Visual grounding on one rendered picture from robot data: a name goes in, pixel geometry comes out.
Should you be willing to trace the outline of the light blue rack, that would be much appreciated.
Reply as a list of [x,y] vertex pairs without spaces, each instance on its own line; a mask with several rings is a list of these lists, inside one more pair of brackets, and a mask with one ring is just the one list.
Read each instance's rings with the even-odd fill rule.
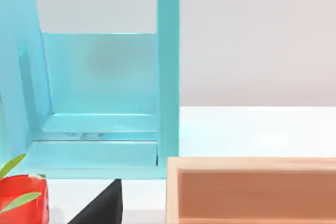
[[0,0],[0,165],[48,178],[162,179],[179,152],[180,0],[152,33],[52,33]]

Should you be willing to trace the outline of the shallow salmon-coloured box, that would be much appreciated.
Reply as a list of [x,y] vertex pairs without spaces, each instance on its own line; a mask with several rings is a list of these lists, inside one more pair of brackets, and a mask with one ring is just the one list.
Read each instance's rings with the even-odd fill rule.
[[336,158],[171,157],[165,224],[336,224]]

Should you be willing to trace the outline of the green leafy plant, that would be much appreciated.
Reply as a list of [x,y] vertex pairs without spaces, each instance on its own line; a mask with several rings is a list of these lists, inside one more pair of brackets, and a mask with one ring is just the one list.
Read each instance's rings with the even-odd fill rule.
[[[12,158],[10,161],[8,161],[1,169],[0,169],[0,179],[3,179],[13,168],[15,168],[26,156],[26,153],[20,154],[14,158]],[[2,210],[0,210],[0,214],[3,214],[5,212],[11,211],[13,209],[16,209],[20,206],[23,206],[29,202],[32,202],[33,200],[37,199],[41,193],[39,192],[29,192],[24,193],[16,198],[14,198],[11,202],[9,202]]]

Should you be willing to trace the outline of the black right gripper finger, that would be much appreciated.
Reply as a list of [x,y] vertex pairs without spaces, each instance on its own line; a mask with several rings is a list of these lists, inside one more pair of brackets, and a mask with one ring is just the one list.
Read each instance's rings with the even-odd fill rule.
[[122,224],[122,180],[115,179],[67,224]]

